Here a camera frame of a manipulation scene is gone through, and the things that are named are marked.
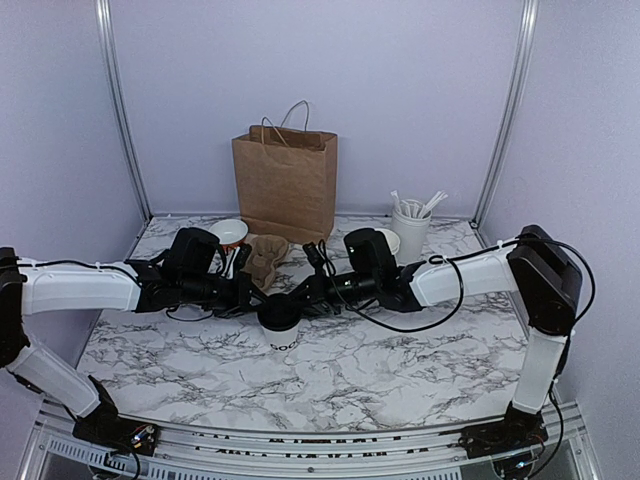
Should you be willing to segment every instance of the vertical metal post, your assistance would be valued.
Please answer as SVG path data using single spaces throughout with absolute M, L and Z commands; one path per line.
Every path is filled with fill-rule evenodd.
M 118 123 L 120 141 L 125 154 L 129 175 L 131 176 L 136 201 L 140 207 L 140 212 L 142 213 L 146 224 L 151 220 L 152 213 L 149 205 L 149 199 L 142 181 L 140 167 L 138 166 L 138 158 L 133 147 L 133 138 L 131 137 L 131 130 L 129 128 L 129 121 L 127 120 L 127 112 L 124 105 L 124 97 L 122 96 L 122 85 L 120 84 L 120 72 L 118 70 L 116 47 L 113 39 L 109 0 L 96 0 L 96 13 L 98 16 L 100 43 L 102 44 L 102 53 L 105 59 L 107 78 L 109 80 L 113 108 L 115 110 L 116 121 Z
M 525 0 L 522 10 L 522 20 L 520 23 L 518 46 L 516 48 L 516 58 L 513 65 L 513 72 L 511 74 L 511 84 L 509 85 L 509 95 L 507 96 L 507 103 L 502 116 L 502 123 L 500 124 L 500 130 L 498 131 L 496 144 L 493 148 L 489 171 L 487 172 L 484 187 L 480 193 L 478 206 L 476 207 L 472 220 L 477 228 L 480 228 L 487 215 L 507 154 L 513 122 L 524 92 L 537 16 L 538 0 Z

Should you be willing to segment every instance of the white wall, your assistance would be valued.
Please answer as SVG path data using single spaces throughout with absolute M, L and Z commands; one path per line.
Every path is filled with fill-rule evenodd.
M 231 139 L 306 98 L 337 132 L 338 210 L 389 192 L 470 217 L 488 169 L 521 1 L 112 1 L 125 100 L 152 208 L 237 211 Z M 302 113 L 292 124 L 301 127 Z
M 636 478 L 640 465 L 639 85 L 637 3 L 541 2 L 524 100 L 483 226 L 496 239 L 539 223 L 592 264 L 598 296 L 561 387 L 578 399 L 611 479 Z
M 0 2 L 0 112 L 0 245 L 36 259 L 122 259 L 142 219 L 93 2 Z M 75 362 L 95 317 L 60 313 L 25 323 Z M 39 405 L 0 372 L 0 478 L 15 478 Z

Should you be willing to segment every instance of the bag handle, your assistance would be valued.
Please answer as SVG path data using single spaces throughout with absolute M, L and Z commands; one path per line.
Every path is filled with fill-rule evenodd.
M 310 114 L 310 109 L 309 109 L 309 102 L 307 102 L 306 100 L 300 100 L 298 103 L 296 103 L 293 107 L 291 107 L 289 109 L 289 111 L 287 112 L 287 114 L 284 116 L 284 119 L 282 119 L 282 123 L 280 123 L 280 128 L 284 127 L 284 124 L 286 123 L 287 120 L 289 120 L 289 116 L 293 113 L 293 111 L 298 108 L 300 105 L 304 105 L 307 107 L 307 118 L 304 121 L 304 133 L 307 133 L 307 125 L 309 125 L 309 114 Z
M 286 147 L 289 147 L 289 144 L 282 137 L 282 134 L 280 133 L 280 130 L 278 130 L 276 128 L 276 126 L 273 124 L 273 122 L 271 120 L 269 120 L 268 117 L 262 117 L 262 122 L 260 122 L 260 125 L 262 126 L 262 131 L 261 131 L 261 133 L 262 133 L 262 144 L 264 145 L 264 122 L 265 122 L 265 120 L 267 122 L 269 122 L 269 124 L 271 125 L 271 128 L 273 128 L 276 131 L 276 133 L 280 137 L 280 140 L 282 140 L 282 143 L 284 143 Z

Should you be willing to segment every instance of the white marble surface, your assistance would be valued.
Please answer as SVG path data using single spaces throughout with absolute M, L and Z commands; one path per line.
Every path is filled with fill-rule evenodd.
M 154 218 L 133 257 L 160 253 L 181 227 L 215 221 Z M 388 223 L 337 218 L 329 251 L 339 273 L 348 270 L 344 234 Z M 436 219 L 424 253 L 478 248 L 468 223 Z M 300 247 L 292 248 L 272 291 L 311 274 L 305 263 Z M 408 328 L 451 307 L 372 312 Z M 503 295 L 467 299 L 449 322 L 416 334 L 396 334 L 351 313 L 303 320 L 299 341 L 288 353 L 274 352 L 253 314 L 181 323 L 163 313 L 105 311 L 78 368 L 103 381 L 121 412 L 149 419 L 269 431 L 398 429 L 502 414 L 526 347 Z

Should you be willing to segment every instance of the metal frame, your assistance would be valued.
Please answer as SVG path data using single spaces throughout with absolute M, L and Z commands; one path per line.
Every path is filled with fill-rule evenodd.
M 102 53 L 104 55 L 107 79 L 109 81 L 109 89 L 113 100 L 113 108 L 118 124 L 120 141 L 122 143 L 127 169 L 133 184 L 136 202 L 138 203 L 138 207 L 140 208 L 140 212 L 142 213 L 146 224 L 151 220 L 152 212 L 149 204 L 149 198 L 147 197 L 144 182 L 142 180 L 142 174 L 140 173 L 138 158 L 133 146 L 133 138 L 131 136 L 129 121 L 127 119 L 127 112 L 122 94 L 122 85 L 120 83 L 120 72 L 118 70 L 116 46 L 113 39 L 109 0 L 96 0 L 96 14 L 98 17 L 100 43 L 102 45 Z
M 581 480 L 597 480 L 593 452 L 575 402 L 562 406 L 565 439 L 575 444 L 573 457 Z M 543 410 L 550 435 L 558 440 L 555 409 Z M 159 422 L 162 429 L 154 457 L 141 457 L 141 479 L 258 480 L 273 478 L 375 478 L 408 480 L 451 475 L 460 467 L 488 463 L 522 450 L 469 460 L 456 445 L 464 422 L 436 427 L 376 432 L 260 432 L 195 427 Z M 131 476 L 129 457 L 114 456 L 104 467 L 109 449 L 71 436 L 73 422 L 63 408 L 46 400 L 36 420 L 20 468 L 20 480 L 39 480 L 48 453 Z
M 511 73 L 511 84 L 509 85 L 507 103 L 502 116 L 502 122 L 500 124 L 500 130 L 498 131 L 496 144 L 493 148 L 489 171 L 487 172 L 487 177 L 480 193 L 480 199 L 478 201 L 475 214 L 473 215 L 472 222 L 475 225 L 475 228 L 480 228 L 487 212 L 489 211 L 491 200 L 493 200 L 493 195 L 498 184 L 498 178 L 500 177 L 500 172 L 502 171 L 507 155 L 507 148 L 509 146 L 509 138 L 511 137 L 513 123 L 524 92 L 537 17 L 538 0 L 525 0 L 524 7 L 522 9 L 520 35 L 518 37 L 518 45 L 516 47 L 516 58 L 513 65 L 513 72 Z

